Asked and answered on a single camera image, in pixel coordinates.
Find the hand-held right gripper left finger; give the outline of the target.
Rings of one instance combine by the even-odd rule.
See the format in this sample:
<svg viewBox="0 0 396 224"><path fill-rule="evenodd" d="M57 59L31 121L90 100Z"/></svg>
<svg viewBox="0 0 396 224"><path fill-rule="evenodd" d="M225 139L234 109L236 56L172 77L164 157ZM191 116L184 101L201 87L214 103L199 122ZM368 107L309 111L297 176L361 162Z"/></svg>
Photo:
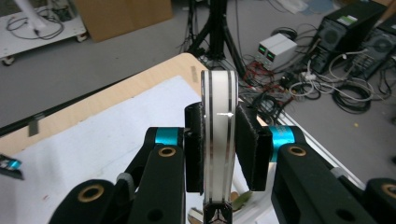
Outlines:
<svg viewBox="0 0 396 224"><path fill-rule="evenodd" d="M183 127L148 128L145 142L152 146L181 147L186 162L187 192L204 192L204 115L201 103L185 107Z"/></svg>

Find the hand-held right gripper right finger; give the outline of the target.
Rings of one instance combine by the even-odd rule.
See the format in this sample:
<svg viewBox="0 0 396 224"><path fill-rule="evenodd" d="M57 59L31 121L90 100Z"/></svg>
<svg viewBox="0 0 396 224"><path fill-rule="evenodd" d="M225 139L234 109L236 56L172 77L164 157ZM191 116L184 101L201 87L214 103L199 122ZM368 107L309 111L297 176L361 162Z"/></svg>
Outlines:
<svg viewBox="0 0 396 224"><path fill-rule="evenodd" d="M263 126L251 105L240 104L236 108L235 151L252 191L265 191L269 163L277 161L283 145L305 142L304 133L297 126Z"/></svg>

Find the white car key with strap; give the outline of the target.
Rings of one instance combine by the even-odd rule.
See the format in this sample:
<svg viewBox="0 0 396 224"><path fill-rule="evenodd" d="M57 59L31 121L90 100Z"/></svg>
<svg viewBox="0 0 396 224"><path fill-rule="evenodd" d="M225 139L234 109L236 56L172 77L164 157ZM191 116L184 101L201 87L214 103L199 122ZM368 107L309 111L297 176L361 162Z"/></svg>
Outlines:
<svg viewBox="0 0 396 224"><path fill-rule="evenodd" d="M232 224L238 84L234 71L201 74L204 110L204 224Z"/></svg>

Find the white key stand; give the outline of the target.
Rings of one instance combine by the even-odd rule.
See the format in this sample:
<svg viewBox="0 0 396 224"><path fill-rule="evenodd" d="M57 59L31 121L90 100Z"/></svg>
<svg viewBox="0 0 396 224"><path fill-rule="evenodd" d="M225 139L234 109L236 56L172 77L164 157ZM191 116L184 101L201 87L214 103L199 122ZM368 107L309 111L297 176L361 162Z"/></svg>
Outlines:
<svg viewBox="0 0 396 224"><path fill-rule="evenodd" d="M239 194L248 191L248 186L243 174L239 170L233 171L232 190Z"/></svg>

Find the green cord brown leather keychain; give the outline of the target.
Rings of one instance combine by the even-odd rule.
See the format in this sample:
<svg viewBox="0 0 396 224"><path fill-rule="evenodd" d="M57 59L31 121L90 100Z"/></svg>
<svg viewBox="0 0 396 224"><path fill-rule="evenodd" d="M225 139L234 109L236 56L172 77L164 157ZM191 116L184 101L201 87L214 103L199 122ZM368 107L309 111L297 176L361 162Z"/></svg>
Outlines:
<svg viewBox="0 0 396 224"><path fill-rule="evenodd" d="M231 201L232 201L232 208L233 211L236 212L240 210L251 198L252 192L251 191L246 191L242 194L239 194L236 191L233 191L231 193Z"/></svg>

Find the grey tape piece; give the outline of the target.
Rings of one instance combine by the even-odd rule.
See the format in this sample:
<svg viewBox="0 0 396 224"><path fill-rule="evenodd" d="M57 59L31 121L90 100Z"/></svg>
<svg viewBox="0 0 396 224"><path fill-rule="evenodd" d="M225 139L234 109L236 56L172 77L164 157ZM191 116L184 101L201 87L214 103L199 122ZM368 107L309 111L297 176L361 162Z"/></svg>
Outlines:
<svg viewBox="0 0 396 224"><path fill-rule="evenodd" d="M28 123L28 136L32 137L39 134L39 121L42 120L44 116L35 116Z"/></svg>

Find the white table mat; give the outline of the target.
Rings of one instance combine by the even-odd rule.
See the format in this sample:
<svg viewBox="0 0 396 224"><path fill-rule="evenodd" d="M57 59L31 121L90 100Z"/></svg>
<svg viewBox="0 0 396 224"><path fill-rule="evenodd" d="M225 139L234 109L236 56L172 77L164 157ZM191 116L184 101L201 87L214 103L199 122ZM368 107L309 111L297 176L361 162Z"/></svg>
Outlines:
<svg viewBox="0 0 396 224"><path fill-rule="evenodd" d="M212 102L221 115L236 99L235 77L206 77L198 95L173 77L16 154L24 179L0 177L0 224L48 224L76 185L89 179L115 182L143 146L150 127L182 127L186 106Z"/></svg>

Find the white power supply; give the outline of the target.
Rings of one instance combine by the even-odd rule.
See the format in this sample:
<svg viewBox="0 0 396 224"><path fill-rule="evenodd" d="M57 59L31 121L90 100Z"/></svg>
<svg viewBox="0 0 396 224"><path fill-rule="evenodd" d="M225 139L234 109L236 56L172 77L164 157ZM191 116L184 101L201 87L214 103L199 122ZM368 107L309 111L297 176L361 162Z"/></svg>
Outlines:
<svg viewBox="0 0 396 224"><path fill-rule="evenodd" d="M277 44L282 43L287 38L282 34L272 35L259 43L256 59L259 61L266 56L267 50Z"/></svg>
<svg viewBox="0 0 396 224"><path fill-rule="evenodd" d="M268 47L263 62L264 68L272 71L287 63L296 47L297 44L288 38L276 43L272 47Z"/></svg>

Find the white wheeled cart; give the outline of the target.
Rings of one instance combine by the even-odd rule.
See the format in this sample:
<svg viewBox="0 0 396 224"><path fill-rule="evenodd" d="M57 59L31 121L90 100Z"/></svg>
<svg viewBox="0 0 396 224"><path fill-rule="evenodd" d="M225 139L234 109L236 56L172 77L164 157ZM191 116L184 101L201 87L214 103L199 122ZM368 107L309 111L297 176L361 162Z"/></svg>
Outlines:
<svg viewBox="0 0 396 224"><path fill-rule="evenodd" d="M74 0L0 0L0 63L67 38L87 39L87 29Z"/></svg>

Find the black computer tower green label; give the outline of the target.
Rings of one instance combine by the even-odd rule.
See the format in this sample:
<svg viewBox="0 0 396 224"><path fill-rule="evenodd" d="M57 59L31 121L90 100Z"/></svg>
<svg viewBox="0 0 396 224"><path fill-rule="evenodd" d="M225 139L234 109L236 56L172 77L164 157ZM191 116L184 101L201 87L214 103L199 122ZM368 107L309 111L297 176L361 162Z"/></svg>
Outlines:
<svg viewBox="0 0 396 224"><path fill-rule="evenodd" d="M358 0L325 16L311 44L310 68L323 74L336 56L355 51L386 9L372 0Z"/></svg>

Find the cardboard box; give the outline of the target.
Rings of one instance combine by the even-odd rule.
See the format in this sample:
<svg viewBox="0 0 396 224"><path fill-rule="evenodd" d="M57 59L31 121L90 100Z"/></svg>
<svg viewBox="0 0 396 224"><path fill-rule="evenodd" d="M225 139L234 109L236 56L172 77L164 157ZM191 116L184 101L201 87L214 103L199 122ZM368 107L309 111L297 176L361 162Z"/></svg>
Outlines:
<svg viewBox="0 0 396 224"><path fill-rule="evenodd" d="M74 0L74 3L94 42L173 17L171 0Z"/></svg>

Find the black metal frame stand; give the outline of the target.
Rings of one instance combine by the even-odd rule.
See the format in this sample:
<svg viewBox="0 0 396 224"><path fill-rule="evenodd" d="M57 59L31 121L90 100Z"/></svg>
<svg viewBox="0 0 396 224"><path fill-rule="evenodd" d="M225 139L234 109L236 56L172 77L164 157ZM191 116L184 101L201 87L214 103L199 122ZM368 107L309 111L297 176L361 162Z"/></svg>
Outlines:
<svg viewBox="0 0 396 224"><path fill-rule="evenodd" d="M228 0L210 0L208 19L187 52L195 57L205 55L211 62L221 62L225 60L224 47L227 47L237 75L243 77L246 70L228 27L227 5Z"/></svg>

